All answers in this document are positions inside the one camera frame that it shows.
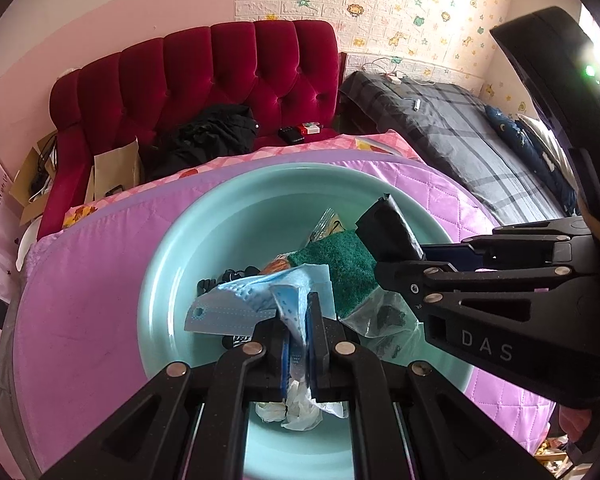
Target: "gray fabric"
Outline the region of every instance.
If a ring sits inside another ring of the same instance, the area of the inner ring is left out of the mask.
[[[501,224],[564,216],[551,192],[497,136],[484,103],[469,91],[408,78],[397,85],[366,72],[351,74],[340,91],[378,131],[400,133],[427,164],[469,190]]]
[[[23,284],[7,309],[0,335],[0,429],[16,464],[27,480],[40,478],[40,469],[29,447],[13,381],[13,333],[15,331]]]

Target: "green sponge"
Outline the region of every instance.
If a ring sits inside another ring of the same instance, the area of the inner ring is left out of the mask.
[[[327,264],[336,314],[347,317],[378,286],[376,261],[355,231],[334,233],[286,258],[294,267]]]

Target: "gray plaid mattress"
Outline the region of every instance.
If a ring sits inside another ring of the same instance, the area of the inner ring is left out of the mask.
[[[564,216],[551,192],[493,131],[484,103],[446,83],[400,85],[354,72],[340,91],[378,126],[396,130],[421,158],[469,190],[502,224]],[[419,98],[420,109],[413,110]]]

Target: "purple tablecloth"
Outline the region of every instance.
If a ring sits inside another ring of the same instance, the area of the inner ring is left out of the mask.
[[[144,271],[162,236],[195,199],[246,171],[326,162],[375,175],[424,206],[452,240],[493,219],[453,181],[393,155],[328,150],[244,162],[171,182],[107,206],[44,238],[27,257],[13,375],[31,451],[44,472],[146,382],[136,315]],[[487,373],[467,394],[523,446],[536,445],[552,405]]]

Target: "red velvet headboard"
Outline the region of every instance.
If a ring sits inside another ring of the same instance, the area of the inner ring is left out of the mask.
[[[307,121],[330,125],[338,49],[317,20],[233,22],[182,30],[126,48],[60,78],[49,99],[58,174],[38,237],[58,231],[84,199],[93,155],[141,146],[216,103],[244,103],[260,123],[256,147]]]

